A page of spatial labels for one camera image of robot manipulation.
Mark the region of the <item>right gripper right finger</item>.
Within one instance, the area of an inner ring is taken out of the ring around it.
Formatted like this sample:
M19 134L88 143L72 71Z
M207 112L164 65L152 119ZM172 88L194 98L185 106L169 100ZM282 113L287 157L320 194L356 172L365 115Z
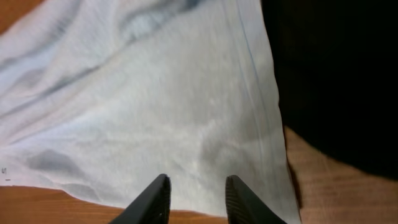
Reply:
M225 205L229 224L286 224L237 175L226 178Z

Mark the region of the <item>light blue printed t-shirt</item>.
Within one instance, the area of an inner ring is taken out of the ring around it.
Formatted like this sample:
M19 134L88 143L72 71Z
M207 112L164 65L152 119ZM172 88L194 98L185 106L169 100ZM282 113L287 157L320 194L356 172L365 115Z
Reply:
M45 1L1 35L1 184L226 213L238 175L300 214L259 0Z

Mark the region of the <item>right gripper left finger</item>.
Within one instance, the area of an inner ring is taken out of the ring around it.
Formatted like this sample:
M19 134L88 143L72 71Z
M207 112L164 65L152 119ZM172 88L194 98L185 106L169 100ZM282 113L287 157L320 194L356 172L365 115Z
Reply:
M168 224L170 194L170 178L160 174L110 224Z

